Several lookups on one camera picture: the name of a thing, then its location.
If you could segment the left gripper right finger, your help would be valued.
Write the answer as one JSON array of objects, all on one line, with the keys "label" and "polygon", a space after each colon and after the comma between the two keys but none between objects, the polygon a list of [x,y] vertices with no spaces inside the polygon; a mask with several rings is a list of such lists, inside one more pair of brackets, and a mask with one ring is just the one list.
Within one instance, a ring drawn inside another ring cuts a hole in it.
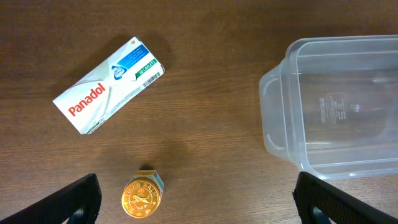
[{"label": "left gripper right finger", "polygon": [[392,217],[315,177],[300,172],[293,198],[302,223],[397,224]]}]

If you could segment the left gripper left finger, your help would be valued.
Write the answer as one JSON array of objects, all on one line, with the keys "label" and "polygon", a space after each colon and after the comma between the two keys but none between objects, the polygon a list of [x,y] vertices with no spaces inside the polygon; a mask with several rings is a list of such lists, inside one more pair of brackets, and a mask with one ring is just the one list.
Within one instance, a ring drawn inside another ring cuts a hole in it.
[{"label": "left gripper left finger", "polygon": [[97,176],[88,174],[1,220],[1,223],[94,223],[99,215],[101,200]]}]

